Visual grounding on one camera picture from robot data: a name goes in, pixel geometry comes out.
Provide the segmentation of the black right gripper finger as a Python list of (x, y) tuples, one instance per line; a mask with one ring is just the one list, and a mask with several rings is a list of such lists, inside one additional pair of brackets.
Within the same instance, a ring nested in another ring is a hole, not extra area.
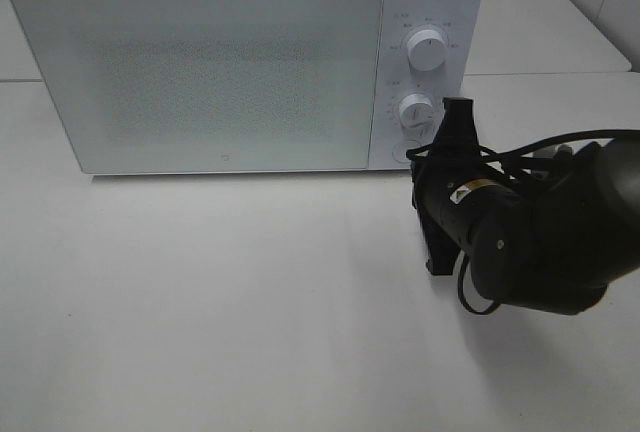
[(419, 215), (426, 243), (427, 270), (433, 276), (452, 276), (458, 257), (458, 245), (428, 214)]
[(432, 142), (432, 149), (445, 147), (479, 150), (474, 121), (474, 101), (465, 97), (444, 97), (444, 116)]

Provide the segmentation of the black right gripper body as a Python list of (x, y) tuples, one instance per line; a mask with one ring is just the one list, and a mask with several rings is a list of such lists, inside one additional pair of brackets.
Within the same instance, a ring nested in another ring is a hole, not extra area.
[(520, 206), (520, 196), (477, 145), (432, 143), (409, 151), (412, 202), (431, 252), (470, 252), (490, 215)]

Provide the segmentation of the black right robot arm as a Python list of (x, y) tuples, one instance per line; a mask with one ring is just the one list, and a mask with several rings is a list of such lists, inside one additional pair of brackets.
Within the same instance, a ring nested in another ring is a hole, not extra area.
[(639, 134), (600, 129), (510, 151), (479, 143), (468, 98), (447, 97), (411, 149), (412, 204), (435, 276), (503, 305), (575, 315), (639, 267)]

